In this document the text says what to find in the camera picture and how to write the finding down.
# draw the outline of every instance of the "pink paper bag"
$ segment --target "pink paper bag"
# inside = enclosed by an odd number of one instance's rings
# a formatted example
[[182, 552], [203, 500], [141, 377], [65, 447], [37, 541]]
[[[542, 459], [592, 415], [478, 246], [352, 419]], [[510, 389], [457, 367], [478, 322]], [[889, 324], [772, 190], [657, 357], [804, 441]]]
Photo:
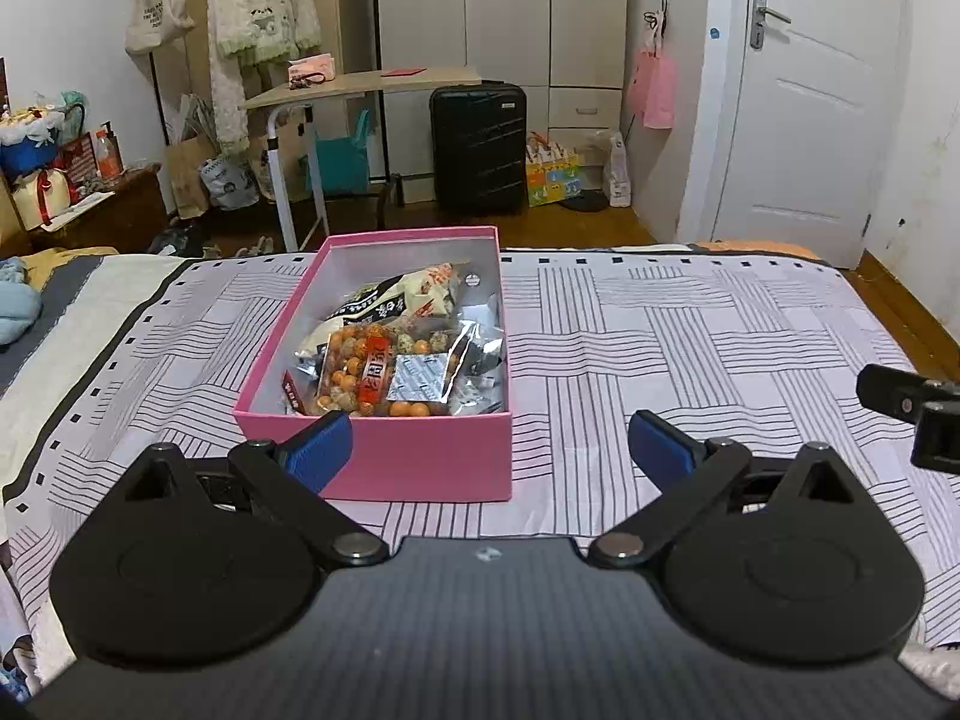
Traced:
[[676, 98], [677, 61], [661, 54], [654, 59], [643, 112], [643, 126], [650, 129], [672, 129]]
[[627, 108], [635, 116], [643, 116], [650, 94], [650, 80], [654, 74], [656, 57], [646, 49], [638, 49], [634, 54], [634, 74], [627, 87]]

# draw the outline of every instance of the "wooden bedside table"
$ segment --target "wooden bedside table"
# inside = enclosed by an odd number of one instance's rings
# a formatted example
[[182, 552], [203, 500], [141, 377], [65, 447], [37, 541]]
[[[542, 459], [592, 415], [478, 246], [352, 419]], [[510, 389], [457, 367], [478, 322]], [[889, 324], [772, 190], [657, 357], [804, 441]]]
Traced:
[[114, 195], [93, 206], [59, 230], [30, 231], [34, 250], [45, 248], [113, 247], [121, 254], [145, 252], [157, 233], [167, 226], [160, 194], [160, 165], [140, 167], [122, 175], [112, 187]]

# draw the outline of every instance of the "door handle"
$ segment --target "door handle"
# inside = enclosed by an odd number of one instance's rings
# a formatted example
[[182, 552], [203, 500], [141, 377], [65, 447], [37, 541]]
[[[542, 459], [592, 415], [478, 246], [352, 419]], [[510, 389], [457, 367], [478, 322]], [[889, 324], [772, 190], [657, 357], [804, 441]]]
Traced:
[[757, 8], [757, 13], [762, 13], [765, 16], [773, 16], [775, 19], [780, 19], [782, 22], [793, 23], [793, 19], [791, 19], [789, 16], [785, 16], [771, 7], [766, 7], [764, 5]]
[[750, 16], [750, 47], [761, 50], [767, 33], [767, 16], [772, 16], [784, 23], [793, 23], [789, 16], [767, 7], [767, 0], [754, 0], [754, 7]]

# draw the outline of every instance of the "wooden tabletop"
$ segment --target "wooden tabletop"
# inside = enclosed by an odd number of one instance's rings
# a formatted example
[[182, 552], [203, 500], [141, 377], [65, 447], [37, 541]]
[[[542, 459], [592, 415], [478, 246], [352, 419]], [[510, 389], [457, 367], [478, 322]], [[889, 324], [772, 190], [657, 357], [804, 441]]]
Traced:
[[362, 95], [365, 92], [411, 92], [416, 89], [436, 89], [440, 86], [476, 85], [480, 76], [471, 67], [427, 68], [415, 76], [382, 76], [382, 71], [347, 73], [333, 81], [306, 89], [290, 89], [277, 86], [269, 92], [257, 95], [244, 103], [244, 108], [272, 108], [275, 105], [304, 103], [306, 100], [337, 97], [338, 95]]

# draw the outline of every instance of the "bed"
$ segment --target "bed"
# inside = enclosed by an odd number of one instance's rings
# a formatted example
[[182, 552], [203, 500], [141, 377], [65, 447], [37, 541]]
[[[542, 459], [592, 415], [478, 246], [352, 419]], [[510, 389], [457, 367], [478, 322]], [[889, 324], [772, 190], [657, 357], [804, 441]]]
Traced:
[[[0, 439], [8, 574], [43, 680], [69, 659], [47, 590], [59, 551], [149, 443], [212, 456], [243, 440], [230, 409], [311, 257], [79, 258], [44, 291], [56, 322], [25, 337], [19, 362], [0, 355], [0, 424], [13, 426]], [[923, 567], [913, 637], [957, 640], [960, 478], [914, 469], [912, 428], [860, 408], [863, 365], [911, 367], [839, 271], [675, 245], [501, 259], [512, 500], [337, 502], [345, 512], [392, 548], [410, 533], [566, 533], [586, 545], [658, 494], [627, 452], [636, 409], [772, 456], [826, 440]]]

